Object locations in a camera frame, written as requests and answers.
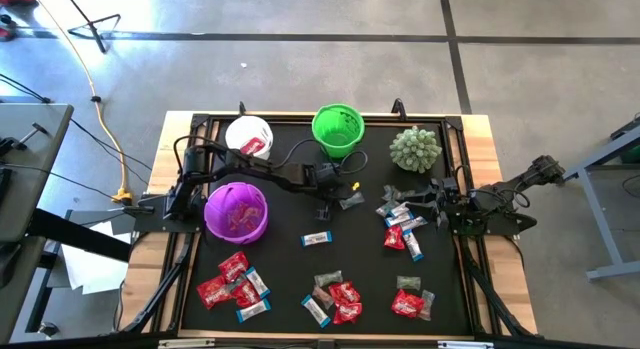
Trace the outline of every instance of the tripod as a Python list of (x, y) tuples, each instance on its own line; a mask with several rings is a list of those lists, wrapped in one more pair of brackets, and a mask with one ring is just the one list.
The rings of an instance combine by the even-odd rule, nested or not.
[(70, 1), (73, 4), (73, 6), (76, 7), (78, 12), (80, 12), (80, 15), (82, 15), (84, 20), (86, 20), (87, 24), (81, 25), (79, 27), (71, 28), (71, 29), (67, 30), (67, 32), (69, 34), (86, 37), (85, 35), (82, 35), (82, 34), (78, 33), (78, 29), (83, 29), (83, 28), (89, 27), (89, 30), (91, 30), (91, 34), (93, 35), (93, 39), (96, 41), (96, 44), (98, 44), (98, 48), (100, 49), (100, 52), (102, 52), (102, 54), (106, 53), (107, 49), (105, 49), (104, 44), (102, 43), (102, 37), (100, 36), (100, 34), (98, 34), (98, 30), (96, 29), (95, 24), (96, 23), (101, 23), (101, 22), (109, 20), (109, 19), (116, 18), (116, 25), (117, 25), (118, 22), (120, 21), (120, 18), (121, 18), (120, 14), (109, 15), (107, 17), (96, 19), (96, 20), (89, 20), (89, 18), (84, 14), (82, 9), (80, 9), (78, 4), (76, 4), (76, 2), (74, 0), (70, 0)]

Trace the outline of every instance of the black floor stripe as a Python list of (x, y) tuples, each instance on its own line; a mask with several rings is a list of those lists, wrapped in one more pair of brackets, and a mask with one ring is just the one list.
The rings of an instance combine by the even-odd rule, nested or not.
[[(22, 38), (56, 39), (55, 31), (48, 29), (18, 30)], [(394, 35), (394, 34), (246, 34), (246, 33), (147, 33), (114, 31), (103, 32), (104, 40), (149, 40), (149, 41), (288, 41), (288, 42), (371, 42), (371, 43), (446, 43), (446, 35)], [(90, 39), (87, 35), (73, 36)]]
[(509, 37), (460, 35), (462, 44), (541, 44), (541, 45), (640, 45), (637, 37)]
[(453, 24), (453, 14), (451, 13), (451, 4), (449, 0), (440, 0), (442, 6), (442, 16), (444, 17), (444, 27), (447, 31), (449, 40), (449, 53), (451, 53), (451, 65), (453, 66), (453, 79), (456, 82), (456, 91), (458, 92), (458, 101), (460, 102), (460, 112), (462, 114), (472, 114), (471, 102), (469, 101), (469, 92), (467, 91), (467, 83), (464, 79), (464, 71), (462, 70), (462, 58), (460, 57), (460, 48), (456, 38), (456, 27)]

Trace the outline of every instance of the yellow small object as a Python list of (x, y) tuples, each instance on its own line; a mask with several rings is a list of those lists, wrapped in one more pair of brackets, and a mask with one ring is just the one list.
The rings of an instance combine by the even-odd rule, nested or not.
[(111, 199), (112, 202), (114, 203), (131, 203), (131, 201), (133, 200), (133, 196), (131, 195), (131, 193), (127, 192), (124, 188), (120, 188), (118, 189), (118, 194), (112, 196), (113, 199)]

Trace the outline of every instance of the succulent plant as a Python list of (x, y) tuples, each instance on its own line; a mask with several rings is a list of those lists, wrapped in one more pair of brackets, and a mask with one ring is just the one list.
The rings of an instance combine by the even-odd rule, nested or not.
[(418, 130), (417, 126), (399, 133), (389, 148), (394, 163), (404, 170), (419, 173), (429, 170), (442, 153), (436, 143), (436, 133)]

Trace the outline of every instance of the purple bucket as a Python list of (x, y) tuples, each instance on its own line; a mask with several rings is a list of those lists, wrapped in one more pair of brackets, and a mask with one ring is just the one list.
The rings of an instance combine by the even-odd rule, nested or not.
[(258, 188), (235, 182), (211, 194), (204, 208), (204, 221), (218, 238), (249, 244), (267, 229), (267, 213), (267, 201)]

